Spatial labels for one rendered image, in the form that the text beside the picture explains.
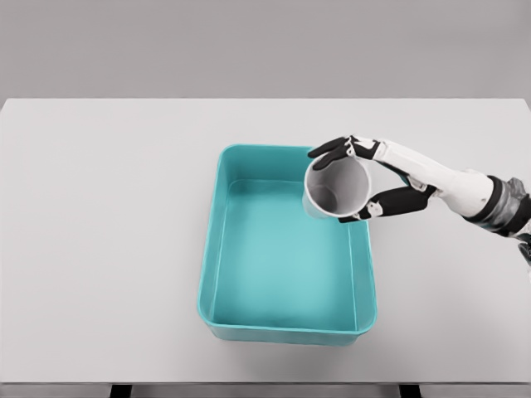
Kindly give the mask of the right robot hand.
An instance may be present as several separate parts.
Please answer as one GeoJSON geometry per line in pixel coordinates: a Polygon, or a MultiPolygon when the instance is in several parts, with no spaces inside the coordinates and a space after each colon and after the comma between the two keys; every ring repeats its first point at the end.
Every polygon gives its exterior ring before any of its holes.
{"type": "Polygon", "coordinates": [[[310,150],[308,157],[317,160],[312,167],[315,171],[344,158],[371,160],[396,173],[406,183],[404,187],[376,194],[361,210],[340,217],[339,222],[343,224],[423,211],[429,199],[450,186],[455,176],[450,168],[398,143],[354,135],[328,141],[310,150]]]}

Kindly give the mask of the white paper cup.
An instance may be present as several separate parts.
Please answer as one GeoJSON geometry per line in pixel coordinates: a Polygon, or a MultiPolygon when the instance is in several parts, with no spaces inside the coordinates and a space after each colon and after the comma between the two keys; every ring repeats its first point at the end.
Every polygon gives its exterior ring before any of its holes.
{"type": "Polygon", "coordinates": [[[356,158],[342,158],[314,170],[322,157],[312,160],[304,175],[302,203],[306,214],[316,219],[344,218],[362,210],[372,192],[366,166],[356,158]]]}

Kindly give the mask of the teal plastic basket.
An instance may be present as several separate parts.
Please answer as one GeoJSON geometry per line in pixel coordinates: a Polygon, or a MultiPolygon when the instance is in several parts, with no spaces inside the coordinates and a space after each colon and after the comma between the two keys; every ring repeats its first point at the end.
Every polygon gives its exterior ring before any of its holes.
{"type": "Polygon", "coordinates": [[[222,340],[347,346],[378,316],[368,223],[303,208],[304,146],[233,144],[218,158],[197,312],[222,340]]]}

